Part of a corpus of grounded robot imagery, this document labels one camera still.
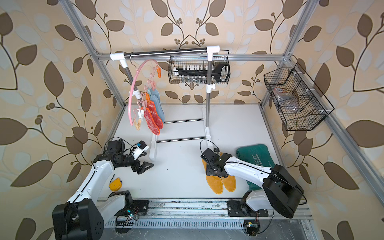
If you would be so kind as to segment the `pink clip hanger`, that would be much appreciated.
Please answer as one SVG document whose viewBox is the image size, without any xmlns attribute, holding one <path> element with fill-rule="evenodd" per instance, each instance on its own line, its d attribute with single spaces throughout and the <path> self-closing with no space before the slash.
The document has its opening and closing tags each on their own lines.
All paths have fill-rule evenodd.
<svg viewBox="0 0 384 240">
<path fill-rule="evenodd" d="M 136 88 L 136 82 L 138 80 L 140 72 L 142 71 L 142 68 L 148 62 L 154 62 L 155 63 L 155 65 L 153 67 L 153 73 L 150 75 L 150 78 L 149 78 L 150 86 L 153 90 L 156 88 L 156 84 L 154 82 L 155 74 L 157 74 L 159 78 L 161 77 L 160 66 L 156 60 L 153 60 L 153 59 L 146 60 L 143 63 L 141 63 L 141 65 L 137 68 L 136 74 L 135 74 L 133 81 L 131 83 L 132 88 L 130 90 L 130 96 L 129 96 L 129 102 L 128 102 L 128 113 L 129 113 L 130 125 L 137 127 L 138 131 L 140 130 L 141 122 L 143 121 L 143 119 L 145 119 L 144 110 L 149 109 L 148 108 L 148 101 L 151 101 L 151 99 L 150 99 L 148 93 L 142 93 L 140 90 L 135 90 L 135 88 Z M 138 105 L 138 108 L 134 109 L 134 111 L 132 111 L 133 97 L 135 97 L 137 99 L 137 105 Z M 137 111 L 137 113 L 139 114 L 139 121 L 138 122 L 136 121 L 136 117 L 134 117 L 134 118 L 132 117 L 132 112 L 135 113 L 135 111 Z"/>
</svg>

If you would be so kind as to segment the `yellow fuzzy insole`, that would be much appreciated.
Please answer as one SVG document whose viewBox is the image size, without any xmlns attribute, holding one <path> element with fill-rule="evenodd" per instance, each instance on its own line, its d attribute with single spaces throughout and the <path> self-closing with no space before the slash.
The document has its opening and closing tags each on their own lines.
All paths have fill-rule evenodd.
<svg viewBox="0 0 384 240">
<path fill-rule="evenodd" d="M 219 177 L 216 177 L 216 176 L 206 175 L 206 181 L 207 181 L 207 184 L 209 185 L 209 187 L 211 188 L 211 190 L 215 194 L 221 195 L 223 193 L 224 185 L 223 185 L 222 179 L 220 179 Z"/>
<path fill-rule="evenodd" d="M 219 192 L 218 195 L 221 195 L 226 189 L 228 192 L 234 192 L 236 190 L 236 178 L 234 176 L 228 176 L 223 179 L 219 179 Z"/>
</svg>

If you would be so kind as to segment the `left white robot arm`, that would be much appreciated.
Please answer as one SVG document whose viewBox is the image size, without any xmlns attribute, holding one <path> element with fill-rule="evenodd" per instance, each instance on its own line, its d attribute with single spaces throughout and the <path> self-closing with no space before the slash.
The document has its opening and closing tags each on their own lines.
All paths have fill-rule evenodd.
<svg viewBox="0 0 384 240">
<path fill-rule="evenodd" d="M 123 139 L 109 141 L 101 155 L 97 155 L 93 166 L 74 195 L 52 213 L 55 238 L 57 240 L 99 240 L 105 223 L 113 217 L 126 217 L 127 221 L 148 212 L 148 200 L 133 200 L 129 191 L 113 190 L 107 200 L 97 206 L 104 185 L 111 182 L 117 168 L 130 168 L 143 174 L 154 166 L 139 161 L 147 154 L 149 146 L 140 141 L 129 149 Z"/>
</svg>

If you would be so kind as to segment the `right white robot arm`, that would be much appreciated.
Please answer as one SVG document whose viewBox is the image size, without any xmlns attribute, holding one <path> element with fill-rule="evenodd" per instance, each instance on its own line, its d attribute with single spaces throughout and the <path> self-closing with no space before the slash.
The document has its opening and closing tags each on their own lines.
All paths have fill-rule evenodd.
<svg viewBox="0 0 384 240">
<path fill-rule="evenodd" d="M 246 197 L 245 204 L 253 211 L 275 210 L 281 216 L 292 219 L 305 197 L 303 188 L 281 165 L 272 168 L 257 166 L 231 154 L 220 155 L 209 148 L 202 152 L 201 158 L 207 164 L 208 176 L 234 176 L 262 188 L 263 193 L 251 192 Z"/>
</svg>

